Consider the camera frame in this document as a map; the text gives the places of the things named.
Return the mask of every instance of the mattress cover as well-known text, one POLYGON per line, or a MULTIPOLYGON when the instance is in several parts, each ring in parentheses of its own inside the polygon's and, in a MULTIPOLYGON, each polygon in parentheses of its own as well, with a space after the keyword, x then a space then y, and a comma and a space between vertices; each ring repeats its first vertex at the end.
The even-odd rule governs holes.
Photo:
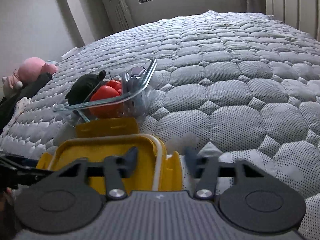
MULTIPOLYGON (((304 196, 300 232, 320 239, 320 43, 272 16, 208 11, 96 41, 58 64, 0 138, 0 150, 34 159, 54 153, 75 136, 51 110, 64 84, 103 64, 145 57, 157 59, 157 90, 140 131, 158 136, 168 152, 190 146, 269 172, 304 196)), ((217 191, 232 183, 219 179, 217 191)))

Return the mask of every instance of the bed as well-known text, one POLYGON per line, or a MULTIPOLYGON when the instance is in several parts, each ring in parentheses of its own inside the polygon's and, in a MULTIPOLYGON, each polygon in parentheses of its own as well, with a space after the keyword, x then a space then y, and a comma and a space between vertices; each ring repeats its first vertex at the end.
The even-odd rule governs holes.
MULTIPOLYGON (((303 195, 300 232, 320 239, 320 42, 273 16, 208 11, 96 41, 58 64, 0 138, 0 150, 53 154, 75 136, 51 111, 64 85, 103 64, 145 57, 157 59, 157 90, 140 131, 158 136, 169 153, 190 146, 264 169, 303 195)), ((184 187, 192 187, 184 174, 184 187)), ((220 179, 217 191, 232 182, 220 179)))

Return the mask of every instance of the white patterned fabric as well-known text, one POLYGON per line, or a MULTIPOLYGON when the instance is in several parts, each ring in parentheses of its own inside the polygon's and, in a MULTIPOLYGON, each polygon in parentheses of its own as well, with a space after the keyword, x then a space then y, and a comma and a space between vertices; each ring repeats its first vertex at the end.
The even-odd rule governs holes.
MULTIPOLYGON (((158 136, 168 153, 191 146, 266 170, 303 195, 300 232, 320 239, 320 43, 271 16, 209 11, 94 42, 58 64, 1 150, 34 159, 53 153, 75 136, 50 109, 64 84, 102 64, 145 57, 158 61, 157 90, 140 131, 158 136)), ((231 183, 220 181, 218 191, 231 183)))

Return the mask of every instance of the metal bolt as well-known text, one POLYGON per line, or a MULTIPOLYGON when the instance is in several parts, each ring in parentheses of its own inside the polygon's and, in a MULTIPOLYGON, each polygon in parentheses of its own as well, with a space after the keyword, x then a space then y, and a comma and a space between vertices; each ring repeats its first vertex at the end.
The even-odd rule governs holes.
POLYGON ((124 191, 122 189, 119 188, 115 188, 109 191, 109 195, 113 196, 113 197, 122 197, 124 195, 124 191))
POLYGON ((212 196, 212 192, 208 189, 198 190, 196 194, 200 198, 209 198, 212 196))

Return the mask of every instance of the headboard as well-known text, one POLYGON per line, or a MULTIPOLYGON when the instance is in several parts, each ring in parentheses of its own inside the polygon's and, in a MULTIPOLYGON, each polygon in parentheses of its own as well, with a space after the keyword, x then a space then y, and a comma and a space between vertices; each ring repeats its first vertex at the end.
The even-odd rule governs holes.
POLYGON ((320 41, 320 0, 266 0, 266 11, 320 41))

